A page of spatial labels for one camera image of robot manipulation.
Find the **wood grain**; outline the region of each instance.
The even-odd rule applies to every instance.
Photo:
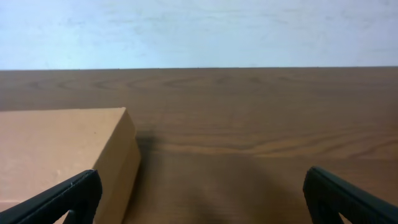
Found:
[[[0,72],[3,111],[128,108],[126,223],[308,223],[315,164],[398,205],[397,96],[393,67]]]

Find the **box top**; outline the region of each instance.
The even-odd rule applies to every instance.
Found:
[[[0,210],[91,169],[125,108],[0,112]]]

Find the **brown wooden tabletop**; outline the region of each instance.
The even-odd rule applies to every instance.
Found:
[[[143,160],[126,223],[310,223],[321,165],[398,205],[398,68],[0,72],[0,110],[125,106]]]

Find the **box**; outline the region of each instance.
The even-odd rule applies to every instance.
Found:
[[[121,223],[141,159],[125,108],[0,113],[0,211],[87,169],[103,195],[97,224]]]

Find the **white wall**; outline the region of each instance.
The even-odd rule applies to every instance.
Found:
[[[376,65],[396,0],[0,1],[0,69]]]

